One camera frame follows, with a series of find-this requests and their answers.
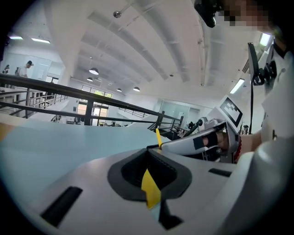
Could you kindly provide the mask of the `black and yellow box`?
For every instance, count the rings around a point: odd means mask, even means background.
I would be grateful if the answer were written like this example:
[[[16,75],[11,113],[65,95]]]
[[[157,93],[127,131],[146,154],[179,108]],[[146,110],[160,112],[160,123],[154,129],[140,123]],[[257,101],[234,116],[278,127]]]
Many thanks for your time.
[[[141,190],[146,194],[147,208],[153,209],[161,202],[161,191],[152,178],[148,169],[146,169],[141,183]]]

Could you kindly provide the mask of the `white printed t-shirt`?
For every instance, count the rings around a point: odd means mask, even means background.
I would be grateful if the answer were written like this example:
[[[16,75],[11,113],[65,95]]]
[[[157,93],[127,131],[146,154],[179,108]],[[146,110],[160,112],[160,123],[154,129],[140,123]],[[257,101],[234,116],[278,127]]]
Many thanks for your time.
[[[262,103],[262,142],[294,137],[294,55],[274,42],[269,57],[276,64],[277,76],[267,86]]]

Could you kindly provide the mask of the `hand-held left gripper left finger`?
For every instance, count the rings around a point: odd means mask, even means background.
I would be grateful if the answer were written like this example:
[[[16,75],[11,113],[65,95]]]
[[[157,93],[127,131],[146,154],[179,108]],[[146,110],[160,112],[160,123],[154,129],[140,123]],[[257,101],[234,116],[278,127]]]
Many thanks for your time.
[[[147,149],[122,152],[110,156],[107,181],[111,188],[128,201],[146,201],[146,193],[141,189],[143,176],[147,170]]]

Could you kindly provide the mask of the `black chest-mounted device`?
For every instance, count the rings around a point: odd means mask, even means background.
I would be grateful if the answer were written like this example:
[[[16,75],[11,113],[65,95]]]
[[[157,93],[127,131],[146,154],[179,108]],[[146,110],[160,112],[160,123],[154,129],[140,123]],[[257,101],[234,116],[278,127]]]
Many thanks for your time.
[[[272,61],[273,47],[270,47],[270,53],[267,57],[264,68],[259,68],[257,54],[253,43],[248,43],[248,54],[249,54],[249,71],[250,71],[250,125],[249,134],[252,134],[252,121],[253,121],[253,110],[254,110],[254,86],[262,86],[269,84],[274,81],[277,76],[276,63]]]

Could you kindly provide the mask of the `glass entrance doors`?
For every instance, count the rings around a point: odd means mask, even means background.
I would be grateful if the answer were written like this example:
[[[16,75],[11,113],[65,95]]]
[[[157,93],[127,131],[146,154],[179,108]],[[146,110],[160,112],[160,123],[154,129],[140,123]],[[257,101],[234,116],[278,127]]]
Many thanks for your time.
[[[108,93],[108,92],[105,92],[102,90],[98,90],[98,89],[92,88],[87,85],[82,85],[82,90],[86,91],[86,92],[93,93],[95,95],[104,96],[107,98],[112,98],[112,96],[113,96],[113,94],[111,94],[111,93]],[[88,101],[85,99],[79,100],[78,111],[77,111],[78,114],[85,115],[87,102]],[[106,105],[104,103],[93,102],[93,108],[92,108],[91,114],[92,114],[92,116],[97,116],[97,117],[107,117],[108,107],[109,107],[109,105]],[[103,126],[105,122],[106,122],[106,120],[92,119],[91,125],[92,126]]]

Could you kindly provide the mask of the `thin-bar metal railing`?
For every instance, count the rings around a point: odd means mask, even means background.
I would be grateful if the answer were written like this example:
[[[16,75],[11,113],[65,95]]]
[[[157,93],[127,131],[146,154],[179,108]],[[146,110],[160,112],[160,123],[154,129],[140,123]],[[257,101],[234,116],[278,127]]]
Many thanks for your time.
[[[138,111],[133,111],[133,110],[129,110],[129,109],[125,109],[125,108],[119,108],[119,110],[131,114],[132,116],[136,116],[138,118],[145,118],[148,116],[148,114],[143,113],[143,112],[138,112]]]
[[[5,106],[5,103],[29,106],[32,108],[49,109],[51,106],[63,103],[68,97],[60,94],[47,93],[27,88],[0,87],[0,113],[20,118],[28,118],[35,114],[34,111],[24,110],[19,107]]]

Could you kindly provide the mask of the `person's right forearm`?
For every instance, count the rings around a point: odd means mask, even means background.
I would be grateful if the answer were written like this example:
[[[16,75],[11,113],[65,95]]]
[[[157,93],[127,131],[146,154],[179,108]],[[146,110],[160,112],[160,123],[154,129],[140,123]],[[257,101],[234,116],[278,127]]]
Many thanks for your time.
[[[254,134],[243,134],[241,137],[241,150],[240,154],[245,154],[248,152],[254,152],[261,144],[261,130]]]

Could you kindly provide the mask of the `person's right hand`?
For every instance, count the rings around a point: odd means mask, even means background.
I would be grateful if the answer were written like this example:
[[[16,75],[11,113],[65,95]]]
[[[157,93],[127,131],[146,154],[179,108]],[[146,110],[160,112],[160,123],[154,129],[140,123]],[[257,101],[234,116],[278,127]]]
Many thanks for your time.
[[[224,132],[216,132],[217,135],[217,141],[218,141],[218,146],[222,150],[227,150],[228,149],[228,140],[227,140],[227,133]]]

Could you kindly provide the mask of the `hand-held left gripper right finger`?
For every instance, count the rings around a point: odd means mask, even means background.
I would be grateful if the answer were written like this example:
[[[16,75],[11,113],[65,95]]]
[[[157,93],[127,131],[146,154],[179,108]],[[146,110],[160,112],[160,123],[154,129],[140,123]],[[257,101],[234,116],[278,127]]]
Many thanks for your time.
[[[148,150],[147,169],[161,191],[161,202],[150,211],[164,229],[170,230],[183,223],[183,219],[171,214],[167,200],[183,195],[192,182],[192,173],[187,167],[153,150]]]

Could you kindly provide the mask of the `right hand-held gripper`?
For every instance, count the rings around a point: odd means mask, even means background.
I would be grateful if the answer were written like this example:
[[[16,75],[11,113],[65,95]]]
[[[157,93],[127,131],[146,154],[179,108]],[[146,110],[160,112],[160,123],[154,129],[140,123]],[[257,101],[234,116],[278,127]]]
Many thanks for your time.
[[[207,161],[234,163],[234,155],[241,143],[240,128],[243,112],[229,96],[225,96],[207,116],[201,117],[183,138],[161,145],[161,150],[177,155],[201,154]],[[228,149],[218,146],[216,132],[227,133]]]

